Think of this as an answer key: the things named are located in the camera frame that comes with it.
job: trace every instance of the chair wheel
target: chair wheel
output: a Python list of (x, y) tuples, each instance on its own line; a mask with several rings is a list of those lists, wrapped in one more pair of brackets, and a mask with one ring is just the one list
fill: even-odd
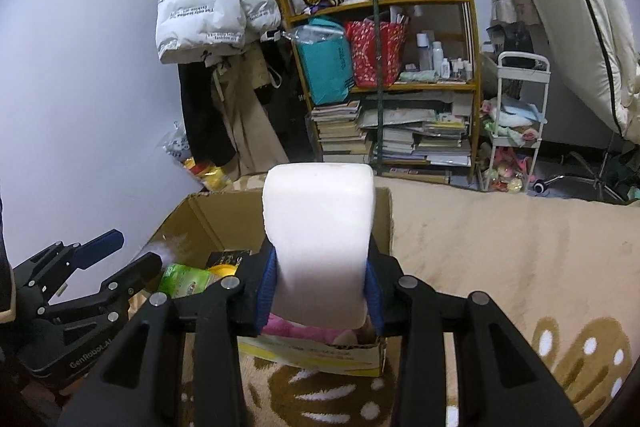
[(536, 194), (542, 194), (543, 192), (545, 192), (549, 187), (546, 186), (545, 182), (537, 180), (534, 184), (533, 184), (533, 191)]

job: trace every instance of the beige rug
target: beige rug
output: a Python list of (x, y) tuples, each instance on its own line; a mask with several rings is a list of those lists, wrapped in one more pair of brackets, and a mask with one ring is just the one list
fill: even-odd
[[(404, 272), (452, 295), (487, 291), (590, 424), (640, 351), (640, 208), (376, 183), (392, 191), (393, 253)], [(449, 427), (457, 424), (452, 354), (448, 339)], [(383, 377), (364, 378), (243, 357), (245, 400), (259, 427), (388, 425), (398, 360), (391, 342)], [(188, 368), (184, 385), (191, 396)], [(193, 420), (186, 405), (185, 426)]]

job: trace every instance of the screw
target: screw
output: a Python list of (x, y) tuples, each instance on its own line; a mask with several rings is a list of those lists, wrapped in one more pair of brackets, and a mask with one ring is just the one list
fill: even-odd
[(229, 277), (225, 277), (222, 281), (220, 281), (220, 285), (225, 290), (232, 290), (233, 288), (237, 288), (240, 285), (240, 280), (235, 275), (230, 275)]
[(485, 306), (489, 304), (490, 298), (489, 295), (484, 292), (473, 292), (471, 294), (471, 300), (478, 306)]
[(166, 302), (166, 293), (156, 292), (149, 297), (152, 306), (161, 306)]
[(415, 288), (418, 285), (418, 280), (415, 277), (411, 277), (410, 275), (403, 275), (400, 279), (398, 279), (398, 284), (402, 286), (402, 288), (407, 288), (410, 290), (411, 288)]

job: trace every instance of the bookshelf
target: bookshelf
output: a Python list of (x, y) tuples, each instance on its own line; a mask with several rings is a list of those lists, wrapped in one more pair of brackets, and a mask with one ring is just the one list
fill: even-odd
[[(373, 11), (372, 2), (359, 2), (353, 4), (343, 4), (340, 6), (319, 10), (312, 16), (308, 14), (296, 15), (293, 13), (292, 4), (290, 0), (278, 0), (280, 5), (280, 11), (282, 13), (283, 26), (286, 30), (291, 30), (295, 26), (304, 24), (309, 18), (322, 16), (322, 15), (338, 15), (348, 16), (350, 12), (363, 12)], [(458, 8), (458, 16), (460, 17), (460, 26), (463, 29), (462, 33), (453, 32), (436, 32), (436, 40), (441, 42), (461, 42), (464, 47), (465, 60), (469, 60), (473, 66), (473, 78), (466, 83), (461, 82), (443, 82), (443, 83), (399, 83), (396, 82), (391, 86), (385, 87), (385, 92), (410, 92), (410, 91), (426, 91), (426, 90), (439, 90), (439, 91), (453, 91), (453, 92), (467, 92), (473, 94), (473, 107), (472, 113), (469, 118), (469, 138), (470, 138), (470, 168), (468, 170), (469, 179), (474, 175), (476, 169), (476, 156), (478, 154), (478, 141), (480, 136), (480, 105), (481, 99), (481, 57), (480, 57), (480, 44), (478, 35), (478, 23), (476, 18), (476, 5), (474, 0), (379, 0), (380, 7), (385, 6), (456, 6)], [(305, 97), (306, 107), (309, 112), (313, 109), (313, 101), (309, 94), (308, 85), (305, 78), (305, 73), (302, 68), (300, 55), (295, 45), (292, 46), (293, 56), (298, 68), (298, 76), (302, 83), (302, 91)], [(351, 94), (361, 94), (368, 92), (376, 92), (375, 87), (362, 88), (353, 87)], [(318, 130), (315, 124), (311, 123), (312, 133), (318, 144)], [(418, 160), (394, 160), (389, 162), (387, 160), (382, 162), (382, 165), (386, 166), (429, 166), (428, 161)]]

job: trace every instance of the teal bag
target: teal bag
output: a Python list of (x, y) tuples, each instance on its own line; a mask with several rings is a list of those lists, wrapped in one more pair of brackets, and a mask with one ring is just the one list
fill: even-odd
[[(308, 24), (343, 29), (337, 22), (323, 18), (313, 18)], [(353, 86), (351, 49), (346, 36), (297, 46), (314, 105), (343, 102)]]

